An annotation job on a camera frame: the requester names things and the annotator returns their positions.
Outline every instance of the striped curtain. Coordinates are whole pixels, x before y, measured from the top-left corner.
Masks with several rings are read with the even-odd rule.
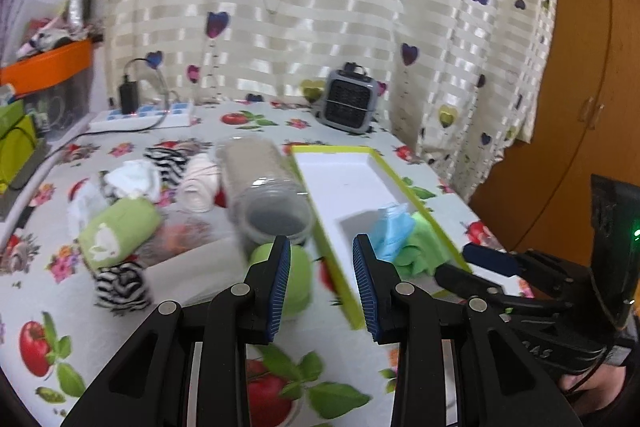
[[[114,92],[124,64],[147,57],[186,96],[299,102],[355,61],[380,83],[378,120],[469,198],[518,133],[532,136],[555,5],[109,0],[107,77]]]

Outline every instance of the wardrobe door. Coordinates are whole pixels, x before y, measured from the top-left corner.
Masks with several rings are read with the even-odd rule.
[[[537,248],[589,264],[592,172],[640,186],[640,0],[612,0],[605,76],[588,130],[567,176],[518,251]]]
[[[598,95],[609,0],[558,0],[530,144],[516,140],[470,206],[508,250],[522,240],[569,168]]]

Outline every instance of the human hand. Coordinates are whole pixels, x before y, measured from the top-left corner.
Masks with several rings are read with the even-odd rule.
[[[601,365],[591,378],[578,388],[578,391],[585,391],[585,393],[575,401],[575,413],[578,416],[585,416],[591,412],[604,409],[622,391],[625,384],[625,376],[626,367]],[[560,378],[558,386],[563,391],[568,391],[582,378],[584,378],[584,375],[576,377],[564,375]]]

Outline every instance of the power strip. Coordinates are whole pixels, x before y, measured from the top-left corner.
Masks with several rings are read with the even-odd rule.
[[[135,131],[156,123],[164,114],[159,105],[142,105],[134,114],[122,114],[119,109],[102,111],[90,123],[89,131]],[[172,103],[166,118],[157,129],[164,127],[188,127],[193,117],[193,102]]]

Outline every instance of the orange container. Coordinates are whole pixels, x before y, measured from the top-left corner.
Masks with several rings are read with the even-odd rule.
[[[91,67],[93,57],[90,40],[73,42],[3,68],[0,80],[2,84],[12,84],[16,96],[20,96],[65,82]]]

